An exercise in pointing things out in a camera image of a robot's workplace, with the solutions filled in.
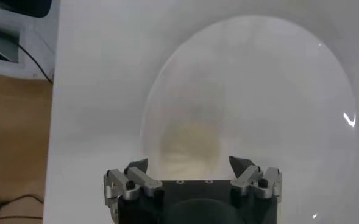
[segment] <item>yellowish object in bag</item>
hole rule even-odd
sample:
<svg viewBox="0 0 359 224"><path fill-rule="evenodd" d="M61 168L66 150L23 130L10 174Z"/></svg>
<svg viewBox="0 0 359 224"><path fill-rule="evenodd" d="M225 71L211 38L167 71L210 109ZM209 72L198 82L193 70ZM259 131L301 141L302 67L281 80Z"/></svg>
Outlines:
<svg viewBox="0 0 359 224"><path fill-rule="evenodd" d="M166 180L207 178L219 158L217 128L201 122L176 125L164 135L161 149Z"/></svg>

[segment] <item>silver metal bracket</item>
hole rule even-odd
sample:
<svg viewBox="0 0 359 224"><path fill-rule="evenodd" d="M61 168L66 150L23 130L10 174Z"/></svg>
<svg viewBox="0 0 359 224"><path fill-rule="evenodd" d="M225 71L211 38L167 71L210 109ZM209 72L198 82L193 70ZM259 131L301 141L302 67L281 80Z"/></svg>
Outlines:
<svg viewBox="0 0 359 224"><path fill-rule="evenodd" d="M271 198L275 196L278 198L278 203L281 202L282 193L282 173L279 169L269 167L263 177L254 185L254 191L257 198Z"/></svg>
<svg viewBox="0 0 359 224"><path fill-rule="evenodd" d="M262 176L258 166L250 165L237 179L231 180L230 184L240 190L241 196L249 193L250 187Z"/></svg>
<svg viewBox="0 0 359 224"><path fill-rule="evenodd" d="M240 190L241 196L246 196L253 189L257 198L268 199L277 197L281 202L282 173L279 169L269 167L265 174L260 167L250 165L237 179L231 180L232 187Z"/></svg>
<svg viewBox="0 0 359 224"><path fill-rule="evenodd" d="M105 205L110 208L113 221L118 223L118 197L136 200L140 196L140 187L119 170L109 170L104 175L104 194Z"/></svg>
<svg viewBox="0 0 359 224"><path fill-rule="evenodd" d="M127 177L144 188L144 193L148 197L153 197L155 191L163 187L161 181L152 179L137 167L128 168Z"/></svg>

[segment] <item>wooden floor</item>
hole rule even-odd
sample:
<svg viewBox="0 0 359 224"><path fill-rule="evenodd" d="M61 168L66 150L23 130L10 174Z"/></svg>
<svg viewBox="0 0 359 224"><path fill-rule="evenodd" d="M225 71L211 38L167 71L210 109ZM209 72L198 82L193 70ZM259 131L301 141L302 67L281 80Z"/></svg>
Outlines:
<svg viewBox="0 0 359 224"><path fill-rule="evenodd" d="M19 80L0 75L0 199L23 194L44 196L52 85L44 80ZM4 215L42 216L32 199L13 203ZM0 220L34 224L41 220Z"/></svg>

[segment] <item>white surface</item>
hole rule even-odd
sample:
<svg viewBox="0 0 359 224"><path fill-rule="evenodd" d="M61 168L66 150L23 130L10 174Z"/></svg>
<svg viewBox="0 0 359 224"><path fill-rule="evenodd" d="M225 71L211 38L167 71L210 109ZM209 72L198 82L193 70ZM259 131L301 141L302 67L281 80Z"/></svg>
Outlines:
<svg viewBox="0 0 359 224"><path fill-rule="evenodd" d="M143 157L142 112L162 66L198 31L248 14L295 21L326 44L343 67L355 98L357 143L346 173L338 173L338 166L332 165L348 155L324 152L333 158L324 166L332 169L324 175L338 173L333 183L348 177L350 184L341 188L349 194L339 198L332 210L318 211L314 207L319 202L312 201L298 206L292 215L302 215L301 223L359 223L359 1L103 0L97 4L73 0L61 2L44 224L111 222L103 202L102 174ZM303 152L297 150L297 157L304 157ZM310 159L290 161L315 166ZM329 186L322 178L298 178L310 182L309 194Z"/></svg>

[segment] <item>screw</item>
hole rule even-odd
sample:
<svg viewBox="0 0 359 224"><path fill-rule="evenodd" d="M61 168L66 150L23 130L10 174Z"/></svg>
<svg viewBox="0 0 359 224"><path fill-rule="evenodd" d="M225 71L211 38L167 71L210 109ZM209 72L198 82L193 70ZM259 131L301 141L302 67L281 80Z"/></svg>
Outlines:
<svg viewBox="0 0 359 224"><path fill-rule="evenodd" d="M267 188L269 186L269 182L267 181L267 179L262 178L258 181L258 186L260 188Z"/></svg>
<svg viewBox="0 0 359 224"><path fill-rule="evenodd" d="M126 189L127 190L133 190L136 188L136 184L134 181L130 180L126 183Z"/></svg>

